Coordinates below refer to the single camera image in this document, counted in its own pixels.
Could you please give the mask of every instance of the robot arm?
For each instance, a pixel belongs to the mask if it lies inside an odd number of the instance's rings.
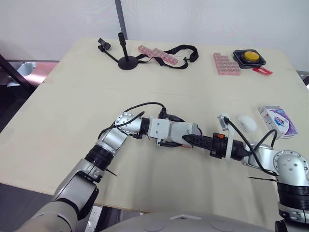
[[[234,128],[229,126],[225,116],[218,117],[223,130],[229,130],[229,137],[214,133],[213,137],[196,135],[183,136],[191,145],[210,150],[210,155],[217,158],[227,156],[240,160],[243,165],[266,171],[272,174],[278,185],[279,214],[284,220],[277,221],[276,231],[309,231],[309,179],[308,161],[301,154],[291,150],[275,151],[271,146],[260,145],[256,156],[249,149],[249,145],[233,140],[230,135]]]
[[[98,195],[95,182],[104,176],[105,170],[131,135],[141,139],[143,135],[156,138],[156,145],[175,147],[189,145],[182,136],[199,134],[197,124],[166,114],[162,118],[141,118],[123,112],[113,125],[102,131],[94,147],[71,170],[56,189],[53,201],[40,209],[18,231],[75,231],[77,221],[86,217]]]

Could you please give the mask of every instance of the yellow button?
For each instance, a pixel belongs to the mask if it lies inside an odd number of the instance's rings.
[[[256,52],[245,52],[245,54],[243,55],[245,59],[249,60],[249,61],[257,61],[259,60],[259,55]]]

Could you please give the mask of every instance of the red clip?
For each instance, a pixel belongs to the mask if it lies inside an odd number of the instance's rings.
[[[271,75],[272,71],[267,70],[266,68],[263,67],[255,67],[252,69],[253,71],[256,71],[257,73],[265,74],[265,75]]]

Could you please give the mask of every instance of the white box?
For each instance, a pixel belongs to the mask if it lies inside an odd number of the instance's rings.
[[[268,129],[277,130],[277,139],[293,138],[298,134],[296,127],[280,106],[262,106],[259,111]]]

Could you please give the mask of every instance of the black stand base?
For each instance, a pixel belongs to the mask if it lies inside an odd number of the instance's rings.
[[[137,66],[136,57],[128,56],[129,60],[127,61],[125,57],[122,57],[118,60],[118,66],[123,70],[131,70]]]

